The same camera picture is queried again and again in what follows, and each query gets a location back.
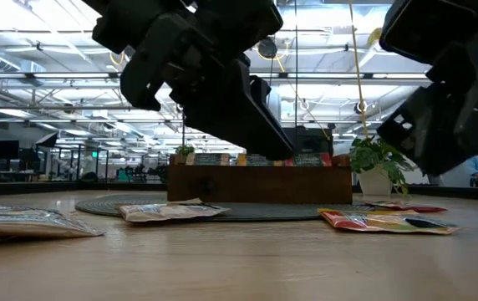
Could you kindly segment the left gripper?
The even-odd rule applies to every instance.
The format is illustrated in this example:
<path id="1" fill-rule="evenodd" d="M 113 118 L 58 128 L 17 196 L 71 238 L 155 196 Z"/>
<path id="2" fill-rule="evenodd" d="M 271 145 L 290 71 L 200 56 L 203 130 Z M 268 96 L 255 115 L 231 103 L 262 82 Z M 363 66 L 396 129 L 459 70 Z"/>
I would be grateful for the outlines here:
<path id="1" fill-rule="evenodd" d="M 171 98 L 183 108 L 186 125 L 269 160 L 286 160 L 293 155 L 292 142 L 268 109 L 272 88 L 266 80 L 250 75 L 248 67 L 237 60 L 282 28 L 283 20 L 273 0 L 83 2 L 99 14 L 93 40 L 116 54 L 130 48 L 132 57 L 158 17 L 179 15 L 181 35 L 169 63 L 181 71 L 199 74 L 206 68 L 210 72 L 196 84 L 176 86 L 171 92 Z"/>

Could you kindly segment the yellow mango tea packet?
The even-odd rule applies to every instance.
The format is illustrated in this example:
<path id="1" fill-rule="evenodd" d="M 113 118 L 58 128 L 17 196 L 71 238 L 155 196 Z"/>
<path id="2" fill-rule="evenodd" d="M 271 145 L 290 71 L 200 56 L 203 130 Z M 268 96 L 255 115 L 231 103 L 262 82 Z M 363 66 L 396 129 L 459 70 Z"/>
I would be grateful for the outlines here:
<path id="1" fill-rule="evenodd" d="M 320 208 L 318 214 L 333 228 L 356 232 L 430 233 L 449 235 L 460 228 L 408 211 L 342 211 Z"/>
<path id="2" fill-rule="evenodd" d="M 257 154 L 239 154 L 236 159 L 237 166 L 283 166 L 283 161 L 271 161 Z"/>

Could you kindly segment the brown wooden tea box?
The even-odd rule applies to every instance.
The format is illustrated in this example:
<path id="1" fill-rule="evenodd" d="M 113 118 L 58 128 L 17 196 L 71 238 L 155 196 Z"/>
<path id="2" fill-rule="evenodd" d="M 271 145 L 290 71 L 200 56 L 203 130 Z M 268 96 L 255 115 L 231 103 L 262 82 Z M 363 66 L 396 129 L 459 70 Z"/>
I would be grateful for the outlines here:
<path id="1" fill-rule="evenodd" d="M 170 201 L 350 204 L 351 170 L 340 166 L 188 166 L 168 167 Z"/>

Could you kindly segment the red strawberry tea packet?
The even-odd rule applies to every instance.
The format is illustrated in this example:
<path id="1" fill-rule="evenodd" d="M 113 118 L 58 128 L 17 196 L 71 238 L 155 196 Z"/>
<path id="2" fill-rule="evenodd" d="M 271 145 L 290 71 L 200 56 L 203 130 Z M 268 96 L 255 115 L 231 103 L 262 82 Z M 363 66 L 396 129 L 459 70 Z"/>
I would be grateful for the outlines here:
<path id="1" fill-rule="evenodd" d="M 293 157 L 294 166 L 324 166 L 332 165 L 329 153 L 302 153 Z"/>
<path id="2" fill-rule="evenodd" d="M 382 207 L 392 211 L 415 211 L 418 213 L 446 212 L 443 207 L 433 207 L 426 205 L 411 205 L 401 202 L 365 202 L 365 205 Z"/>

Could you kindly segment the green plant in white pot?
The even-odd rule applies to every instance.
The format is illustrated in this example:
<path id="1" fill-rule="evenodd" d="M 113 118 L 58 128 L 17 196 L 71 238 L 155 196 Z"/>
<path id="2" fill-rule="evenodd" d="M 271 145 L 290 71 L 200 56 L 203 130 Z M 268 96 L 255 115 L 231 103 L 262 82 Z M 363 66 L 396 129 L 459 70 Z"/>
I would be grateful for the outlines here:
<path id="1" fill-rule="evenodd" d="M 394 191 L 408 196 L 404 173 L 415 169 L 406 158 L 382 138 L 355 138 L 349 149 L 350 167 L 365 196 L 388 196 Z"/>

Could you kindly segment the round grey woven placemat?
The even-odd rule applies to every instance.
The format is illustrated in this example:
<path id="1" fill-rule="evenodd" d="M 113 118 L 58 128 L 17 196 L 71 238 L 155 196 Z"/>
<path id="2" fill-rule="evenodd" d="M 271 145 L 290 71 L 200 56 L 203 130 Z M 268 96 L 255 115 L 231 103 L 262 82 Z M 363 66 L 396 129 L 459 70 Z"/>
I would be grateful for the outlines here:
<path id="1" fill-rule="evenodd" d="M 120 194 L 100 196 L 83 200 L 75 208 L 100 216 L 121 217 L 120 206 L 166 203 L 165 196 Z M 216 206 L 228 208 L 228 211 L 214 217 L 201 217 L 200 221 L 209 222 L 290 222 L 319 220 L 320 207 L 339 211 L 373 211 L 373 206 L 344 204 L 263 204 L 263 203 L 216 203 Z"/>

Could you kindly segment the long ceiling light strip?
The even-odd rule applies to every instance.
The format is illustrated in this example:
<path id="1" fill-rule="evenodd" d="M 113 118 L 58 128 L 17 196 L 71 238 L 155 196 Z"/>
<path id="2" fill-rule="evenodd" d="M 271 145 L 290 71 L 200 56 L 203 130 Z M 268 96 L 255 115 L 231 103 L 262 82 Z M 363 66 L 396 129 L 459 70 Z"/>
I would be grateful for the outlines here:
<path id="1" fill-rule="evenodd" d="M 351 79 L 352 73 L 251 73 L 263 79 Z M 120 73 L 0 73 L 0 79 L 117 79 Z M 420 73 L 365 73 L 362 79 L 428 79 Z"/>

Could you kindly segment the black studio lamp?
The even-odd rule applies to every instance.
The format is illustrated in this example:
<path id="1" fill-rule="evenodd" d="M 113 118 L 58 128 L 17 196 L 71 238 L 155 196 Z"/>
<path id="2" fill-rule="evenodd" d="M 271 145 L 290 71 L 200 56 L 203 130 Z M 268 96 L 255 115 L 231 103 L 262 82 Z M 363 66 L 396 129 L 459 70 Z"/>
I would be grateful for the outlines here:
<path id="1" fill-rule="evenodd" d="M 55 147 L 57 143 L 57 139 L 58 139 L 58 132 L 54 132 L 37 140 L 34 143 L 34 145 L 40 146 L 40 147 L 52 148 L 52 147 Z"/>

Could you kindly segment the black computer monitor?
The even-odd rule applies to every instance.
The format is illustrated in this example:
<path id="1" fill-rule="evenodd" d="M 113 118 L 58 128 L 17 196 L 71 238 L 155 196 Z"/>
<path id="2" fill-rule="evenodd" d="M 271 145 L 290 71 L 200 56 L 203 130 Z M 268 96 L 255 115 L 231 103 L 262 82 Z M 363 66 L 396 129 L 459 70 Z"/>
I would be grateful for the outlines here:
<path id="1" fill-rule="evenodd" d="M 0 140 L 0 160 L 13 160 L 19 158 L 18 140 Z"/>

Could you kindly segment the black aluminium table frame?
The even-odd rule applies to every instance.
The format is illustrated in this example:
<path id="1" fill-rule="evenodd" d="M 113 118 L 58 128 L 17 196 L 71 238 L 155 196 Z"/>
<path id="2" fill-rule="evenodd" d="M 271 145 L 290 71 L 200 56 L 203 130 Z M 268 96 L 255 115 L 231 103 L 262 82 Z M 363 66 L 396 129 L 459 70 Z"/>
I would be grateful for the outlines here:
<path id="1" fill-rule="evenodd" d="M 167 191 L 166 184 L 80 181 L 0 182 L 0 196 L 61 191 Z M 409 185 L 409 194 L 478 200 L 478 187 Z"/>

